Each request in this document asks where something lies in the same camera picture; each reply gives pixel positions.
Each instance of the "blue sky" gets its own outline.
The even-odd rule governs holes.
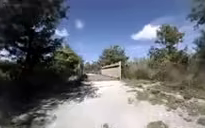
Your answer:
[[[56,34],[85,61],[95,61],[104,48],[120,45],[132,59],[146,57],[154,45],[161,24],[176,25],[185,32],[183,48],[192,49],[198,36],[186,20],[190,0],[68,0],[68,19],[61,21]]]

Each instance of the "cloud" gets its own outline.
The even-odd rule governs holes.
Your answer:
[[[159,25],[147,24],[142,30],[131,35],[133,40],[152,40],[156,38],[156,31],[159,29]]]
[[[77,19],[77,20],[75,21],[75,27],[76,27],[77,29],[83,29],[84,26],[85,26],[85,24],[83,23],[82,20]]]
[[[55,30],[55,35],[57,35],[59,37],[67,37],[67,36],[69,36],[69,33],[65,28],[63,28],[62,30],[56,29]]]

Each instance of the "gravel path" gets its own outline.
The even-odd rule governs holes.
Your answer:
[[[169,128],[203,128],[195,121],[185,121],[176,111],[167,111],[163,105],[137,101],[123,82],[90,83],[98,88],[98,96],[60,105],[51,112],[56,119],[47,128],[146,128],[153,121],[163,121]]]

